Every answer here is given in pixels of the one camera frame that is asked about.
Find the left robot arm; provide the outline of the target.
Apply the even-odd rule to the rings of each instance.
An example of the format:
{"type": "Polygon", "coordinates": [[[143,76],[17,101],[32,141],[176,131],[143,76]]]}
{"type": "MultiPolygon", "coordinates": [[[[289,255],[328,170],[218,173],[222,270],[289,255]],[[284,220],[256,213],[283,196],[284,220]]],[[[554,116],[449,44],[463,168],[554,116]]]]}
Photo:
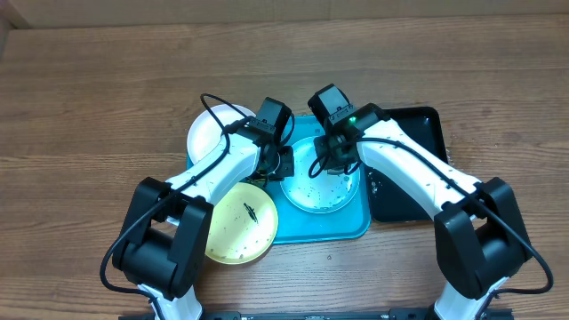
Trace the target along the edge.
{"type": "Polygon", "coordinates": [[[293,149],[267,133],[240,129],[185,172],[134,190],[120,234],[100,265],[122,271],[148,299],[155,319],[198,319],[193,285],[202,267],[214,206],[241,180],[293,176],[293,149]]]}

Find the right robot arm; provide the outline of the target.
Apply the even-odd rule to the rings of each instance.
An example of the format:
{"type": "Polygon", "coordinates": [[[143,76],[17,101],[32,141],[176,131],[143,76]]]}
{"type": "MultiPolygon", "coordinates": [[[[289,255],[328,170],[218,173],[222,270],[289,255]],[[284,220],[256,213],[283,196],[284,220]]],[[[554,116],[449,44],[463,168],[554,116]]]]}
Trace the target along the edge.
{"type": "Polygon", "coordinates": [[[386,175],[433,220],[437,264],[446,285],[432,308],[438,319],[481,319],[505,283],[534,257],[512,188],[453,169],[369,103],[312,101],[325,136],[316,143],[320,170],[364,164],[386,175]]]}

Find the light blue plate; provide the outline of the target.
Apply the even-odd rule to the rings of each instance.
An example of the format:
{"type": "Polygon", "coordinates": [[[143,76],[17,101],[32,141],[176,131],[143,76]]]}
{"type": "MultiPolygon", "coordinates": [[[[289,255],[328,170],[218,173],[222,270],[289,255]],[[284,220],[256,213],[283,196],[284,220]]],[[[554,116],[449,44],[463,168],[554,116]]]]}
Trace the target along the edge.
{"type": "Polygon", "coordinates": [[[286,198],[306,212],[329,213],[346,206],[359,189],[360,172],[330,175],[326,171],[311,179],[309,167],[317,158],[314,139],[307,137],[293,144],[294,175],[285,178],[281,189],[286,198]]]}

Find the white plate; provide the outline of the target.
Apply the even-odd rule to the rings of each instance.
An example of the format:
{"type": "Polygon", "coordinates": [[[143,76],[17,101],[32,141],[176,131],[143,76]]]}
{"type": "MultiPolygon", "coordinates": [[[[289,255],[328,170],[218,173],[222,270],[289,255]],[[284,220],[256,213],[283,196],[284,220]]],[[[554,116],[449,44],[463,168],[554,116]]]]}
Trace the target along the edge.
{"type": "MultiPolygon", "coordinates": [[[[244,116],[255,116],[248,108],[236,105],[236,109],[241,111],[242,114],[225,104],[211,107],[212,112],[223,125],[232,124],[244,116]]],[[[197,163],[209,154],[219,144],[220,140],[221,127],[208,111],[204,111],[196,118],[188,130],[188,166],[197,163]]]]}

